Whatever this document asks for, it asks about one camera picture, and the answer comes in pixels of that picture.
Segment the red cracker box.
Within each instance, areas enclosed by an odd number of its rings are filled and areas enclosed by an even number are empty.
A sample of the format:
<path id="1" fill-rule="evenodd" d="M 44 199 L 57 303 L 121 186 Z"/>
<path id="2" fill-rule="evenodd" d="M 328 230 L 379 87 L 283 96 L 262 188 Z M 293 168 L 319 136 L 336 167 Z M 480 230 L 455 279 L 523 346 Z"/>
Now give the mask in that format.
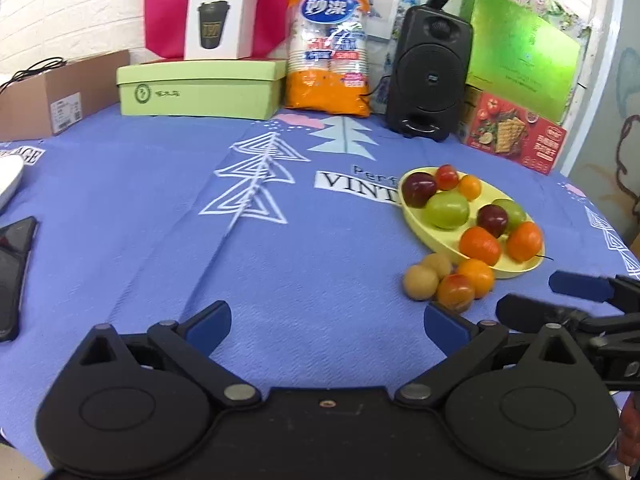
<path id="1" fill-rule="evenodd" d="M 459 139 L 469 148 L 550 174 L 565 137 L 565 129 L 525 107 L 465 88 Z"/>

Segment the black smartphone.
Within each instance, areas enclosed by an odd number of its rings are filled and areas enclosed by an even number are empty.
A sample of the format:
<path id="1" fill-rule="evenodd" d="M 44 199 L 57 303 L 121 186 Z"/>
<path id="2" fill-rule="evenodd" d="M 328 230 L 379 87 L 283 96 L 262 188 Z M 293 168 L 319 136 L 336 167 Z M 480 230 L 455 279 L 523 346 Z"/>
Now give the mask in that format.
<path id="1" fill-rule="evenodd" d="M 30 216 L 1 229 L 0 337 L 12 341 L 20 333 L 20 311 L 25 273 L 38 221 Z"/>

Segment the light green shoe box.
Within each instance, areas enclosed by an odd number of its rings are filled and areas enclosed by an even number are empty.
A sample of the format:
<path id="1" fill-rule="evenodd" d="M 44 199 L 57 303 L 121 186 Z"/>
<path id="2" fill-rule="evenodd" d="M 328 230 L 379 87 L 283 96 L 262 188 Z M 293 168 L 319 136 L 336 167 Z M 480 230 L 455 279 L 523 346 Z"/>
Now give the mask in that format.
<path id="1" fill-rule="evenodd" d="M 163 61 L 119 67 L 125 116 L 266 120 L 281 107 L 283 60 Z"/>

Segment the small orange back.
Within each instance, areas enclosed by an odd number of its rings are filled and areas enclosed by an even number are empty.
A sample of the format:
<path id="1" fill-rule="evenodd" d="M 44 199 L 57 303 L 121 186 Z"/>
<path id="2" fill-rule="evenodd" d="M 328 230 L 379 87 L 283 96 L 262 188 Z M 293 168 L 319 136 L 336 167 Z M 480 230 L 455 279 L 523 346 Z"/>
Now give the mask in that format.
<path id="1" fill-rule="evenodd" d="M 465 276 L 472 284 L 476 299 L 487 296 L 495 285 L 494 270 L 478 259 L 468 259 L 462 261 L 457 266 L 457 274 Z"/>

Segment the large green gift box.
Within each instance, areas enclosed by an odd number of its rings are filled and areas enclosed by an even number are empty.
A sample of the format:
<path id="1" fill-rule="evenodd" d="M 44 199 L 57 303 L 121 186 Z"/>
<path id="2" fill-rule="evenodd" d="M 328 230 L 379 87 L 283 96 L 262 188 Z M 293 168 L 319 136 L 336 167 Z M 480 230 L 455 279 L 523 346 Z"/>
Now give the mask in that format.
<path id="1" fill-rule="evenodd" d="M 462 0 L 459 16 L 473 29 L 466 83 L 559 122 L 578 42 L 511 0 Z"/>

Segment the white object left edge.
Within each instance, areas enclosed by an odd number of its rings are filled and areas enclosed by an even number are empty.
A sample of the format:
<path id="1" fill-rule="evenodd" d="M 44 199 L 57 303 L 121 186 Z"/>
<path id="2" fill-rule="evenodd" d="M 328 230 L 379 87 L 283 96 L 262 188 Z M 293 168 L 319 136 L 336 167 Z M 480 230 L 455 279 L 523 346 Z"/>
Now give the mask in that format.
<path id="1" fill-rule="evenodd" d="M 24 168 L 24 159 L 20 155 L 6 155 L 0 158 L 0 209 L 3 209 L 16 193 Z"/>

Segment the yellow plastic plate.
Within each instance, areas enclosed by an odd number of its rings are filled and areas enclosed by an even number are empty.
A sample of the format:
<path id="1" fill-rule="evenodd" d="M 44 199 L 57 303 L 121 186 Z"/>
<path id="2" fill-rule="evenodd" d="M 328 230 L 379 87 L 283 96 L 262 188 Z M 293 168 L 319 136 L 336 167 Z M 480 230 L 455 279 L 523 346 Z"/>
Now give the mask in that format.
<path id="1" fill-rule="evenodd" d="M 486 263 L 496 278 L 536 269 L 544 233 L 524 208 L 490 183 L 449 166 L 406 172 L 399 203 L 413 234 L 432 252 Z"/>

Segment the large orange tangerine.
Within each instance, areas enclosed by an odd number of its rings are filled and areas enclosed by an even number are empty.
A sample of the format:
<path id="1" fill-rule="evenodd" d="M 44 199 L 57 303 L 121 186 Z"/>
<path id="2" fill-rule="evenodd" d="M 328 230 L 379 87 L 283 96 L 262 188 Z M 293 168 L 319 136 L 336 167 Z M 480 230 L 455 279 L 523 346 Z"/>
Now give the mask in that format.
<path id="1" fill-rule="evenodd" d="M 471 226 L 459 238 L 458 251 L 470 259 L 494 266 L 502 255 L 498 240 L 479 226 Z"/>

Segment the brown longan front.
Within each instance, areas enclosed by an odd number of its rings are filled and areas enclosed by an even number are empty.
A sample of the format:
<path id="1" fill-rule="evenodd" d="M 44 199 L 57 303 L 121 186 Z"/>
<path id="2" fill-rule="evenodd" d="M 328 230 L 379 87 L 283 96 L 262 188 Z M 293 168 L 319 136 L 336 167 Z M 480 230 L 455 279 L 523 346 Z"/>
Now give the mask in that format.
<path id="1" fill-rule="evenodd" d="M 415 264 L 409 266 L 402 278 L 402 288 L 412 300 L 425 301 L 431 299 L 437 292 L 439 276 L 428 266 Z"/>

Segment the orange paper cup package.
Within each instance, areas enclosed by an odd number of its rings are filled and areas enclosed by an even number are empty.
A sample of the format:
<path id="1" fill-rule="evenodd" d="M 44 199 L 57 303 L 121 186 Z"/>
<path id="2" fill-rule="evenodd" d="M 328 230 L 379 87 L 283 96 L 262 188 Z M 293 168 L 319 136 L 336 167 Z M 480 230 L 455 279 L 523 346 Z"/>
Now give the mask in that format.
<path id="1" fill-rule="evenodd" d="M 369 0 L 288 0 L 288 10 L 285 106 L 367 117 Z"/>

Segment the dark purple plum back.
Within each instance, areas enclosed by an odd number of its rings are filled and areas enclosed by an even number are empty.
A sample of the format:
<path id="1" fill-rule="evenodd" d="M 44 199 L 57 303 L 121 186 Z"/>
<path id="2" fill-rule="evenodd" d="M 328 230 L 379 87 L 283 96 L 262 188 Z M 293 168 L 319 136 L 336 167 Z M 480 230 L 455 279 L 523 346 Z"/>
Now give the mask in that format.
<path id="1" fill-rule="evenodd" d="M 495 238 L 503 236 L 508 224 L 508 213 L 499 205 L 488 204 L 477 211 L 476 225 Z"/>

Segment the blue printed tablecloth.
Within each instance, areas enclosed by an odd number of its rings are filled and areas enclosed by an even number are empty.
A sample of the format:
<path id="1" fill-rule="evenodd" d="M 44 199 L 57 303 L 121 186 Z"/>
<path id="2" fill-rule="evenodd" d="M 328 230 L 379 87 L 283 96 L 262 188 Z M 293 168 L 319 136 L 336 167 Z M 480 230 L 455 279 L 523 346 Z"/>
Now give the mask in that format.
<path id="1" fill-rule="evenodd" d="M 257 388 L 397 388 L 442 354 L 401 289 L 426 254 L 397 183 L 455 166 L 540 226 L 546 258 L 474 302 L 490 318 L 509 292 L 551 300 L 555 270 L 637 275 L 637 258 L 591 200 L 457 140 L 406 139 L 376 118 L 282 112 L 268 122 L 127 117 L 110 107 L 59 136 L 6 144 L 24 157 L 3 223 L 38 222 L 21 331 L 1 348 L 1 430 L 41 467 L 35 417 L 91 327 L 140 333 L 230 304 L 215 359 Z"/>

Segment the white cup box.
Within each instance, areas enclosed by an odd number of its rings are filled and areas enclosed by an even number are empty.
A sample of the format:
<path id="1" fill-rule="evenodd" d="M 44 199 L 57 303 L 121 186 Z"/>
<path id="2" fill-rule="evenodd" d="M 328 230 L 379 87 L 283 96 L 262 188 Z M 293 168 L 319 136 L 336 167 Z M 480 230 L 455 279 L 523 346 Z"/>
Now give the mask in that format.
<path id="1" fill-rule="evenodd" d="M 240 60 L 252 54 L 257 0 L 188 0 L 186 60 Z"/>

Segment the small red fruit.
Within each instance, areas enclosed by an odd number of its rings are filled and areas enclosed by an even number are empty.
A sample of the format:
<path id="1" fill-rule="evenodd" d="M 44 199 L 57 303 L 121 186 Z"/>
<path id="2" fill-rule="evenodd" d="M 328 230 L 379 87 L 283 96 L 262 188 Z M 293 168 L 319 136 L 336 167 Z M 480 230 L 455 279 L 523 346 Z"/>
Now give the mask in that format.
<path id="1" fill-rule="evenodd" d="M 457 169 L 452 165 L 442 165 L 435 172 L 435 182 L 441 191 L 450 191 L 458 186 L 460 181 Z"/>

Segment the black speaker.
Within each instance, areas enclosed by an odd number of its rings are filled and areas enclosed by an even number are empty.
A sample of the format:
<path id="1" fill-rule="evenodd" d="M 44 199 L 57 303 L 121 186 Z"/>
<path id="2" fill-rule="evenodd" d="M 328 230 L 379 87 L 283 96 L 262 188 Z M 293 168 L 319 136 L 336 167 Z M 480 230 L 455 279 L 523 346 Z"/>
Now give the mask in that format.
<path id="1" fill-rule="evenodd" d="M 445 141 L 458 128 L 472 25 L 429 4 L 412 6 L 398 40 L 385 111 L 402 136 Z"/>

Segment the brown cardboard box left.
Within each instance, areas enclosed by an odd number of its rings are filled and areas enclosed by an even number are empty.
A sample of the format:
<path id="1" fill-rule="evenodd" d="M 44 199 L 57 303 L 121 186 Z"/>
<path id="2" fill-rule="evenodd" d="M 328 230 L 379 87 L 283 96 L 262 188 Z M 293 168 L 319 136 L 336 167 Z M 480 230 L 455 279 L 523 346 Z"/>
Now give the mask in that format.
<path id="1" fill-rule="evenodd" d="M 118 103 L 116 72 L 129 64 L 130 53 L 120 50 L 78 58 L 12 82 L 1 92 L 1 140 L 56 136 L 81 119 Z"/>

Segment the green fruit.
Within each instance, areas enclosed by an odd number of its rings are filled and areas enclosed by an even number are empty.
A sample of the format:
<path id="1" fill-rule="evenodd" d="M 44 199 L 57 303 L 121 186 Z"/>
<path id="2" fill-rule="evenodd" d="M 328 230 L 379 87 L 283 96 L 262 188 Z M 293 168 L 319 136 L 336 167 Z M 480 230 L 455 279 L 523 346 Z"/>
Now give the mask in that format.
<path id="1" fill-rule="evenodd" d="M 423 220 L 441 230 L 455 230 L 468 222 L 470 206 L 466 198 L 456 191 L 440 192 L 424 206 Z"/>
<path id="2" fill-rule="evenodd" d="M 527 214 L 523 207 L 514 202 L 514 200 L 507 200 L 506 198 L 497 198 L 492 202 L 493 205 L 501 207 L 508 217 L 508 223 L 506 224 L 506 232 L 510 233 L 516 229 L 521 223 L 527 220 Z"/>

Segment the small yellow orange front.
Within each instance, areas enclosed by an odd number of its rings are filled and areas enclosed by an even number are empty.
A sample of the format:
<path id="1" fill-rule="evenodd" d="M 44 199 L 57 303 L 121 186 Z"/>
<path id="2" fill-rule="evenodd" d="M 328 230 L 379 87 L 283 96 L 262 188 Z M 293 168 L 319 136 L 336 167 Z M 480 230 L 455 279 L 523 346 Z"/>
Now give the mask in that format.
<path id="1" fill-rule="evenodd" d="M 459 180 L 457 191 L 469 202 L 472 202 L 482 194 L 482 181 L 472 174 L 466 174 Z"/>

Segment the dark purple plum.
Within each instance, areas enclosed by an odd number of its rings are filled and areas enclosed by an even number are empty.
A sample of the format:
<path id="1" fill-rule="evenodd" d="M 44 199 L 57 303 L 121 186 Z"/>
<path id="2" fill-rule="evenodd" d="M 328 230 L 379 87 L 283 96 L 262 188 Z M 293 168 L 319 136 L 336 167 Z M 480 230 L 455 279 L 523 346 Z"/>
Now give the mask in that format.
<path id="1" fill-rule="evenodd" d="M 402 198 L 407 206 L 412 208 L 423 208 L 438 191 L 435 178 L 423 171 L 410 174 L 400 188 Z"/>
<path id="2" fill-rule="evenodd" d="M 508 224 L 508 213 L 499 205 L 488 204 L 477 211 L 476 225 L 495 238 L 503 236 Z"/>

